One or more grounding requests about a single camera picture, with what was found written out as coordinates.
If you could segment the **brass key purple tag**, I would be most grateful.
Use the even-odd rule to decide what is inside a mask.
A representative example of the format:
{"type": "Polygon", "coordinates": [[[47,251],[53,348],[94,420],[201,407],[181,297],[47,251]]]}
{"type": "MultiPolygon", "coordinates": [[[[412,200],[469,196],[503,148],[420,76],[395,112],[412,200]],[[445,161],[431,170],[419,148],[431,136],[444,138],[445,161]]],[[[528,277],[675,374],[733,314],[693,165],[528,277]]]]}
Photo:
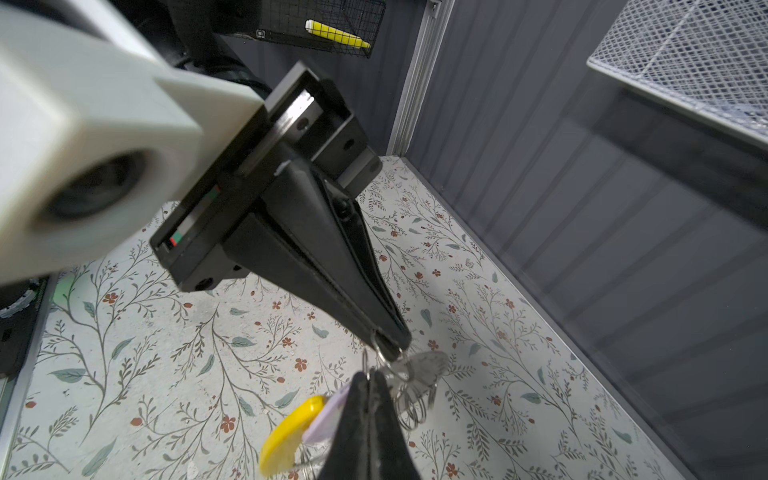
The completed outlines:
{"type": "Polygon", "coordinates": [[[303,433],[302,442],[304,444],[320,444],[333,438],[338,428],[349,390],[350,384],[344,385],[328,398],[323,409],[303,433]]]}

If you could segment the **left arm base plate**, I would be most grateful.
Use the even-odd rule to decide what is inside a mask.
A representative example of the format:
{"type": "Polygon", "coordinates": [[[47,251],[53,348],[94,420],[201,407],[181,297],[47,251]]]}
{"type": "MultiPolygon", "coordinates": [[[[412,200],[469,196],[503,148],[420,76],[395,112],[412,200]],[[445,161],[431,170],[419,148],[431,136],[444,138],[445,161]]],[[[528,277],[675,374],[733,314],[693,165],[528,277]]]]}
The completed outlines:
{"type": "Polygon", "coordinates": [[[18,375],[28,353],[49,278],[1,286],[1,378],[18,375]]]}

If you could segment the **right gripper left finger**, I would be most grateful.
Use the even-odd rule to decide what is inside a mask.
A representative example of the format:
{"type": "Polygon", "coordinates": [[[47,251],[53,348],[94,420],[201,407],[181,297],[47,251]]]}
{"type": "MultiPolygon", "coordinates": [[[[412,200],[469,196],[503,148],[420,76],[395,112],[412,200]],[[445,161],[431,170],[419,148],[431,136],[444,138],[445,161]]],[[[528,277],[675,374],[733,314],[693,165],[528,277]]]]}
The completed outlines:
{"type": "Polygon", "coordinates": [[[358,372],[353,376],[337,432],[318,479],[369,478],[371,387],[371,378],[366,373],[358,372]]]}

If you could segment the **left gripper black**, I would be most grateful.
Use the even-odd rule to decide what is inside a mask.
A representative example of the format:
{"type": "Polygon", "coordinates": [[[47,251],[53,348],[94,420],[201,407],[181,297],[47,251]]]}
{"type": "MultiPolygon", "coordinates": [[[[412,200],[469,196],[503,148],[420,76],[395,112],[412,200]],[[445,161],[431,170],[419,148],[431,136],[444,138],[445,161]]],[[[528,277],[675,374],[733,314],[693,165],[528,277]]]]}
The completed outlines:
{"type": "Polygon", "coordinates": [[[352,197],[381,169],[336,85],[297,62],[150,245],[182,292],[210,290],[249,270],[397,360],[412,336],[352,197]],[[246,215],[261,196],[267,214],[246,215]]]}

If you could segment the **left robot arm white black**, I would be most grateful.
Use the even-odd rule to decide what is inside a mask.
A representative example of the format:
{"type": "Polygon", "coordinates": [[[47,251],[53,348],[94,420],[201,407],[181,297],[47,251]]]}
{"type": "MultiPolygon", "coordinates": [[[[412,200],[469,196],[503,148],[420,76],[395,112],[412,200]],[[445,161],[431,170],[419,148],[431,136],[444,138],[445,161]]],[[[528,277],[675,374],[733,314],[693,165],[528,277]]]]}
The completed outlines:
{"type": "Polygon", "coordinates": [[[384,360],[412,336],[377,265],[357,203],[380,158],[336,85],[295,64],[275,87],[226,45],[264,14],[304,9],[243,1],[120,1],[117,9],[173,67],[245,87],[260,106],[151,238],[184,292],[255,274],[337,320],[384,360]]]}

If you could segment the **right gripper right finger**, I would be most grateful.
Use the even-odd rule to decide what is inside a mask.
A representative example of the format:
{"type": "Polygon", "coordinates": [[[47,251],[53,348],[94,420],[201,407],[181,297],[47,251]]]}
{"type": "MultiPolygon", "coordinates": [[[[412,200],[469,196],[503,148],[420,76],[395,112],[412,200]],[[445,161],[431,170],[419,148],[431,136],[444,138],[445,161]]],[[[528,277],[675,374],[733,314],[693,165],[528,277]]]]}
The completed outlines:
{"type": "Polygon", "coordinates": [[[419,480],[384,375],[372,371],[368,399],[368,478],[419,480]]]}

